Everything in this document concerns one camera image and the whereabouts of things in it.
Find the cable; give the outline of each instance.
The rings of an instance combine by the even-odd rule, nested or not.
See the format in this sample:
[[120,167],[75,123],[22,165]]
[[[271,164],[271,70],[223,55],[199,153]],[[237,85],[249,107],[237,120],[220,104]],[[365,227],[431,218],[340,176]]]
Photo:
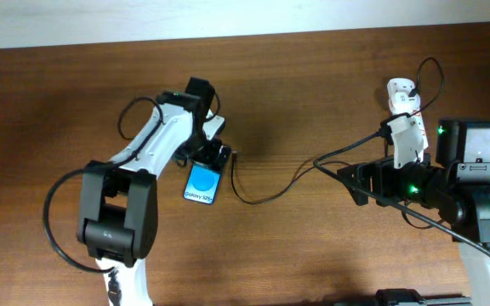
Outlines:
[[[159,117],[158,117],[158,121],[157,121],[156,126],[147,134],[147,136],[141,142],[141,144],[137,147],[137,149],[134,150],[132,152],[132,154],[129,157],[127,157],[125,160],[120,161],[120,162],[117,162],[117,163],[114,163],[114,164],[110,164],[110,165],[98,166],[98,168],[100,168],[100,167],[106,167],[107,170],[110,170],[110,169],[118,168],[118,167],[120,167],[120,166],[122,166],[122,165],[124,165],[124,164],[126,164],[128,162],[131,162],[135,157],[137,157],[137,155],[139,154],[139,152],[141,152],[141,150],[145,147],[146,143],[149,141],[149,139],[152,137],[152,135],[158,130],[158,128],[160,127],[160,125],[163,124],[163,113],[162,113],[162,108],[160,107],[160,105],[153,98],[149,98],[149,97],[138,97],[138,98],[133,99],[122,110],[122,112],[120,114],[120,117],[118,118],[118,132],[121,134],[121,136],[123,138],[125,138],[125,136],[122,133],[122,130],[120,129],[120,123],[122,122],[123,116],[126,115],[126,112],[128,112],[129,109],[133,105],[135,105],[137,102],[139,102],[141,100],[148,100],[148,101],[152,102],[152,104],[154,104],[155,108],[157,109]],[[66,174],[63,177],[61,177],[60,179],[58,179],[56,181],[56,183],[54,183],[54,185],[52,185],[52,187],[48,190],[48,193],[47,193],[47,196],[46,196],[46,198],[44,200],[44,205],[43,205],[43,228],[44,228],[44,233],[46,234],[46,236],[48,238],[48,242],[50,243],[50,246],[53,248],[53,250],[58,255],[60,255],[60,257],[62,257],[71,266],[73,266],[73,267],[75,267],[77,269],[80,269],[82,271],[85,271],[85,272],[91,272],[91,273],[110,273],[111,271],[113,271],[115,269],[114,267],[109,268],[109,269],[95,269],[95,268],[91,268],[89,266],[83,265],[82,263],[79,263],[76,260],[74,260],[73,258],[71,258],[69,255],[67,255],[67,253],[64,252],[64,250],[62,250],[62,248],[60,247],[60,245],[58,245],[58,243],[56,242],[56,239],[52,235],[52,230],[50,229],[50,221],[49,221],[50,203],[52,201],[52,198],[54,197],[54,194],[56,193],[56,190],[58,190],[58,188],[63,183],[65,183],[67,180],[69,180],[69,179],[71,179],[73,177],[76,177],[78,175],[81,175],[85,171],[86,171],[86,169],[82,168],[82,169],[77,169],[77,170],[73,170],[73,171],[69,172],[68,174]]]
[[[404,206],[408,207],[409,204],[411,204],[411,203],[412,203],[411,201],[404,201]],[[407,218],[407,214],[405,212],[402,212],[402,218],[404,218],[404,221],[406,221],[407,224],[411,225],[412,227],[414,227],[417,230],[429,230],[429,229],[432,229],[432,227],[433,227],[432,225],[417,226],[417,225],[413,224],[411,221],[409,221],[409,218]],[[440,219],[437,223],[442,224],[443,222],[444,222],[443,219]]]
[[[342,162],[341,161],[331,161],[331,162],[330,161],[327,161],[327,162],[324,162],[322,165],[334,164],[334,163],[338,163],[338,164],[341,164],[341,165],[350,166],[350,164],[348,164],[347,162],[344,162],[344,161],[342,161]],[[293,178],[290,181],[290,183],[287,185],[287,187],[285,187],[283,190],[279,191],[275,195],[269,196],[269,197],[267,197],[267,198],[265,198],[263,200],[248,201],[248,200],[243,199],[243,197],[239,195],[239,193],[237,192],[237,189],[236,189],[236,185],[234,184],[234,167],[236,166],[236,164],[237,164],[237,154],[232,153],[232,156],[231,156],[231,168],[230,168],[231,188],[234,190],[234,193],[236,194],[237,198],[240,201],[242,201],[243,203],[248,204],[248,205],[266,204],[266,203],[269,203],[271,201],[274,201],[275,199],[277,199],[280,196],[284,195],[291,188],[293,188],[294,185],[296,184],[296,182],[298,182],[298,180],[301,177],[303,177],[306,173],[308,173],[309,171],[315,169],[315,167],[309,167],[309,168],[305,169],[302,173],[300,173],[298,176],[296,176],[295,178]]]
[[[370,135],[368,137],[366,137],[365,139],[367,139],[366,141],[372,139],[375,134],[373,135]],[[372,197],[373,199],[385,204],[386,206],[390,206],[390,207],[394,207],[398,210],[400,210],[401,212],[404,212],[404,213],[407,213],[409,215],[411,215],[412,217],[415,217],[425,223],[427,223],[428,225],[431,225],[432,227],[435,227],[439,230],[441,230],[442,232],[446,233],[446,234],[449,234],[450,236],[452,236],[453,238],[455,238],[456,240],[458,241],[461,241],[467,245],[469,245],[470,247],[473,247],[475,248],[477,251],[485,254],[486,256],[488,256],[490,258],[490,251],[488,251],[485,247],[483,247],[482,245],[480,244],[477,244],[475,243],[474,241],[471,241],[470,239],[450,230],[449,228],[441,225],[441,224],[438,224],[436,221],[432,220],[431,218],[428,218],[426,217],[425,215],[419,213],[419,212],[415,212],[413,209],[410,209],[408,207],[405,207],[401,204],[398,204],[396,202],[394,202],[393,200],[391,199],[388,199],[388,198],[385,198],[381,195],[377,195],[375,193],[373,193],[372,191],[370,190],[366,190],[364,188],[362,188],[360,185],[356,184],[355,182],[347,179],[347,178],[343,178],[341,176],[339,176],[337,173],[333,173],[332,171],[326,169],[325,167],[323,167],[319,162],[321,162],[322,160],[326,159],[326,158],[329,158],[331,156],[336,156],[338,155],[339,153],[343,153],[347,150],[350,150],[348,148],[356,148],[357,146],[365,143],[366,141],[364,141],[365,139],[362,139],[362,140],[359,140],[357,141],[356,143],[352,144],[352,145],[349,145],[347,147],[345,147],[344,149],[340,149],[340,150],[336,150],[334,152],[331,152],[331,153],[328,153],[326,154],[325,156],[322,156],[320,158],[317,158],[316,160],[313,161],[313,165],[319,169],[321,172],[325,173],[326,175],[328,175],[329,177],[333,178],[333,179],[336,179],[338,180],[341,184],[343,184],[346,188],[351,188],[353,189],[354,191],[358,191],[362,194],[364,194],[365,196],[370,196]]]
[[210,121],[211,121],[211,120],[213,120],[213,118],[215,118],[215,117],[216,117],[216,116],[219,114],[219,112],[220,112],[220,97],[219,97],[219,94],[218,94],[217,92],[214,92],[214,97],[215,97],[215,98],[217,98],[217,111],[215,111],[215,112],[214,112],[214,114],[213,114],[211,117],[207,118],[207,119],[205,120],[205,122],[210,122]]
[[423,60],[421,65],[419,65],[419,68],[417,69],[417,86],[412,89],[412,91],[409,93],[409,97],[414,97],[416,94],[421,93],[421,71],[423,70],[423,65],[424,63],[428,62],[429,60],[432,60],[434,64],[438,67],[438,71],[440,72],[440,89],[438,89],[438,93],[434,98],[427,104],[425,104],[423,107],[421,107],[419,110],[416,110],[411,116],[414,116],[417,113],[420,113],[421,111],[424,111],[427,107],[429,107],[432,103],[434,103],[439,97],[440,94],[442,94],[443,87],[445,86],[446,83],[446,77],[443,74],[443,69],[442,66],[440,65],[440,62],[438,62],[437,59],[433,57],[426,58]]

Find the wooden table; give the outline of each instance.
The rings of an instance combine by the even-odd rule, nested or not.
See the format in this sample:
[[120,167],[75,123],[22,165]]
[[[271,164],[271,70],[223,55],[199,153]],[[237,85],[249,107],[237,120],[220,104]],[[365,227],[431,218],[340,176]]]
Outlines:
[[[414,78],[427,56],[447,78],[424,113],[434,153],[441,116],[490,120],[490,24],[0,50],[0,305],[106,304],[100,275],[50,249],[41,212],[59,176],[126,145],[116,122],[131,98],[183,90],[190,76],[210,80],[227,120],[222,139],[240,152],[240,185],[257,198],[279,191],[309,158],[376,130],[389,114],[388,79]],[[438,80],[425,67],[423,99]],[[132,110],[126,131],[149,113]],[[382,154],[374,140],[342,159]],[[147,259],[156,303],[299,303],[391,287],[470,293],[447,235],[413,229],[391,208],[357,207],[324,174],[258,207],[239,202],[226,175],[210,207],[183,199],[188,172],[170,164],[158,183],[160,224]],[[79,189],[75,179],[55,197],[53,231],[93,264],[75,238]]]

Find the power plug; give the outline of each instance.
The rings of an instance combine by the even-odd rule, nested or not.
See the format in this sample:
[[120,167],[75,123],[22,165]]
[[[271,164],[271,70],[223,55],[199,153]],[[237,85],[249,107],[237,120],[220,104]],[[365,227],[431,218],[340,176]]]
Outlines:
[[[406,78],[393,78],[387,83],[387,91],[389,93],[389,109],[392,115],[401,113],[413,114],[421,108],[421,97],[415,94],[410,97],[409,94],[415,89],[415,83]],[[423,150],[428,148],[429,143],[426,139],[426,130],[424,129],[423,117],[418,112],[414,115],[419,126],[419,130],[423,134]]]

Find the brown wooden surface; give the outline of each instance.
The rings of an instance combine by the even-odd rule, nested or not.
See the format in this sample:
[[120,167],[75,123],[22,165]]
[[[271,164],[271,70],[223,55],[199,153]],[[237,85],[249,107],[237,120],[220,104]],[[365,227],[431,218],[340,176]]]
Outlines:
[[[131,98],[182,90],[190,76],[210,80],[227,120],[222,138],[241,154],[241,186],[267,196],[308,158],[376,130],[388,116],[388,78],[413,78],[431,55],[447,76],[424,113],[434,153],[440,116],[490,119],[490,24],[0,50],[0,305],[106,304],[100,275],[50,249],[42,203],[63,173],[126,145],[116,122]],[[425,69],[423,100],[437,82]],[[138,123],[126,130],[149,112],[133,110]],[[374,140],[342,159],[382,152]],[[260,207],[237,201],[228,176],[213,206],[185,201],[187,176],[168,165],[158,183],[160,224],[147,259],[157,303],[298,303],[388,287],[469,293],[448,236],[412,229],[390,208],[357,207],[319,172]],[[76,179],[60,190],[51,218],[60,244],[92,264],[75,238],[79,188]]]

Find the white backdrop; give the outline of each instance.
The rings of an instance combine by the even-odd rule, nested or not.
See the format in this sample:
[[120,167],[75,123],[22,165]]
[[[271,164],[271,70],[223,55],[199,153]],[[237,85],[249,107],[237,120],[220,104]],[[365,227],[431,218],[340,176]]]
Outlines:
[[490,21],[490,0],[0,0],[0,48]]

